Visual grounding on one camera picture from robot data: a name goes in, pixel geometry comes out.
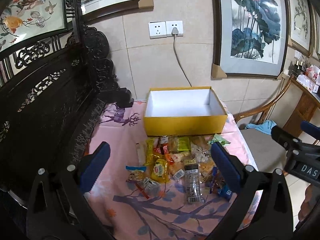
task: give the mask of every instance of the cardboard corner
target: cardboard corner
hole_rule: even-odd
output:
[[[227,74],[222,70],[219,65],[212,63],[211,76],[213,78],[227,78]]]
[[[288,45],[291,46],[291,47],[293,46],[290,35],[289,35],[289,38],[288,38]]]
[[[277,76],[277,80],[282,79],[282,75],[283,75],[283,72],[281,72],[281,73],[279,74],[279,76]]]
[[[153,8],[153,0],[140,0],[138,2],[139,9]]]

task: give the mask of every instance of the blue snack package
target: blue snack package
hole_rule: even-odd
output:
[[[224,178],[219,172],[217,167],[212,169],[212,182],[210,184],[210,193],[215,193],[220,197],[223,197],[227,201],[230,201],[233,192],[230,190],[226,184]]]
[[[145,178],[145,171],[147,170],[146,166],[142,166],[142,167],[126,166],[125,168],[127,171],[130,171],[130,175],[128,176],[128,179],[126,180],[126,182],[137,183],[142,181]]]

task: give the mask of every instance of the blue cloth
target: blue cloth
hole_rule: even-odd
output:
[[[245,126],[246,129],[254,128],[260,132],[271,135],[271,129],[277,124],[274,121],[266,120],[262,124],[249,123]]]

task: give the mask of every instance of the gray cushion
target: gray cushion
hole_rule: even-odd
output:
[[[277,144],[271,135],[253,128],[241,130],[241,133],[259,171],[273,172],[276,168],[283,170],[286,162],[286,150]]]

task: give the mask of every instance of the metal screw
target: metal screw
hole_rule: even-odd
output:
[[[45,169],[44,168],[41,168],[41,169],[38,170],[38,174],[39,175],[42,175],[44,173],[45,173]]]
[[[245,170],[248,172],[254,171],[254,168],[251,165],[246,165]]]
[[[74,166],[73,164],[70,164],[68,167],[67,167],[67,171],[74,171],[76,169],[76,166]]]
[[[282,175],[282,171],[281,171],[281,169],[276,169],[276,174],[278,174],[278,175]]]

